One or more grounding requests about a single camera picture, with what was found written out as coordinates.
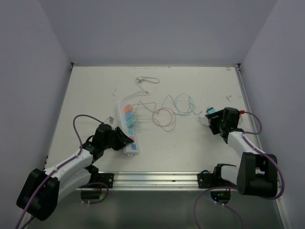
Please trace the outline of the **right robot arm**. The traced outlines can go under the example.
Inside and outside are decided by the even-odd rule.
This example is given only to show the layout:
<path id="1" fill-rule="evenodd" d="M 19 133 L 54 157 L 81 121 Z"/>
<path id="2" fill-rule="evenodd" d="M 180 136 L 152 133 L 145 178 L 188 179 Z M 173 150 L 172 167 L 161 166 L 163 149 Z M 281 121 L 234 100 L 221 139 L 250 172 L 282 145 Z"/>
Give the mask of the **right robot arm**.
<path id="1" fill-rule="evenodd" d="M 241 195 L 276 199 L 283 193 L 278 190 L 278 181 L 283 181 L 283 175 L 277 158 L 259 149 L 247 137 L 249 132 L 239 128 L 240 118 L 245 113 L 245 110 L 231 107 L 206 110 L 205 117 L 212 134 L 219 135 L 240 157 L 238 166 L 218 164 L 210 174 L 212 181 L 217 187 L 231 183 Z"/>

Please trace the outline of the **white power strip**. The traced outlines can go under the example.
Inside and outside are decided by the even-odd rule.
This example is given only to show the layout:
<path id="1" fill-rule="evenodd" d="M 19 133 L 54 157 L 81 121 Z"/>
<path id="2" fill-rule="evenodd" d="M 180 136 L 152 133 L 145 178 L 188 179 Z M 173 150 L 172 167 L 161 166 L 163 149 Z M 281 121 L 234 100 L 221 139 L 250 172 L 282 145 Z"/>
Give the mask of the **white power strip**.
<path id="1" fill-rule="evenodd" d="M 124 112 L 123 108 L 128 105 L 124 103 L 123 101 L 119 101 L 116 105 L 116 114 L 118 118 L 118 126 L 121 128 L 121 130 L 128 136 L 131 137 L 134 142 L 126 147 L 123 148 L 123 153 L 127 156 L 133 156 L 136 154 L 139 154 L 139 144 L 136 137 L 136 130 L 135 126 L 133 128 L 127 128 L 126 126 L 126 120 L 124 118 Z"/>

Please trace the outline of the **white 80W charger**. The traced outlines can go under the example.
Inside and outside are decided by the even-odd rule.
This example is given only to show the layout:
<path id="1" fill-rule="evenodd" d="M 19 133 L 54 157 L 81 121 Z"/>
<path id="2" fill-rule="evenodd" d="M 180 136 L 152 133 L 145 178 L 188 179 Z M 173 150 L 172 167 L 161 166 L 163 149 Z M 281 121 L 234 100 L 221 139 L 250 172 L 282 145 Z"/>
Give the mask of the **white 80W charger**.
<path id="1" fill-rule="evenodd" d="M 200 116 L 199 117 L 199 121 L 204 126 L 210 126 L 209 119 L 207 117 L 205 117 L 205 116 Z"/>

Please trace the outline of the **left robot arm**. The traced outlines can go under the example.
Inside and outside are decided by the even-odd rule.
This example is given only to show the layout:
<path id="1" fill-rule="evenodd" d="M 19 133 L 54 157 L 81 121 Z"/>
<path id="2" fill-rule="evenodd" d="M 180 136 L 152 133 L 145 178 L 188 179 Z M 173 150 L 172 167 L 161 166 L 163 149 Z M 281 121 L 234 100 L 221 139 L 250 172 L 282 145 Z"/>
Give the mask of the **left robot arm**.
<path id="1" fill-rule="evenodd" d="M 119 127 L 112 129 L 108 124 L 100 124 L 95 134 L 69 158 L 45 170 L 31 171 L 17 198 L 17 206 L 40 221 L 46 220 L 57 204 L 75 189 L 98 184 L 98 169 L 93 163 L 105 150 L 118 151 L 133 143 L 134 138 Z"/>

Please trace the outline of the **green charger plug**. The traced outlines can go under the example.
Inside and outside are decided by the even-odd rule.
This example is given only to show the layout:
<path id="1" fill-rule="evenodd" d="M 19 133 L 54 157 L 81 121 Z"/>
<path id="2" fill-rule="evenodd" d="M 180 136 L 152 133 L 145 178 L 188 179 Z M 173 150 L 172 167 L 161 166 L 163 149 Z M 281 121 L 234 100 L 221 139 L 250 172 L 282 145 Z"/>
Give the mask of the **green charger plug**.
<path id="1" fill-rule="evenodd" d="M 128 119 L 126 121 L 127 128 L 133 128 L 135 126 L 135 120 L 134 119 Z"/>

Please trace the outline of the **teal charger plug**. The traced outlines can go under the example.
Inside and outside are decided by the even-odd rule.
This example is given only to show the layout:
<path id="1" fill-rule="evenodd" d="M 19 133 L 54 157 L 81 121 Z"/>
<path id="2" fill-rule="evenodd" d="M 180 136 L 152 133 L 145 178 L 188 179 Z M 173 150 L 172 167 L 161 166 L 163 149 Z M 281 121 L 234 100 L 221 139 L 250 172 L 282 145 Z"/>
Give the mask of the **teal charger plug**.
<path id="1" fill-rule="evenodd" d="M 207 115 L 213 114 L 215 112 L 216 112 L 216 110 L 213 107 L 207 107 L 207 109 L 206 109 L 206 114 Z"/>

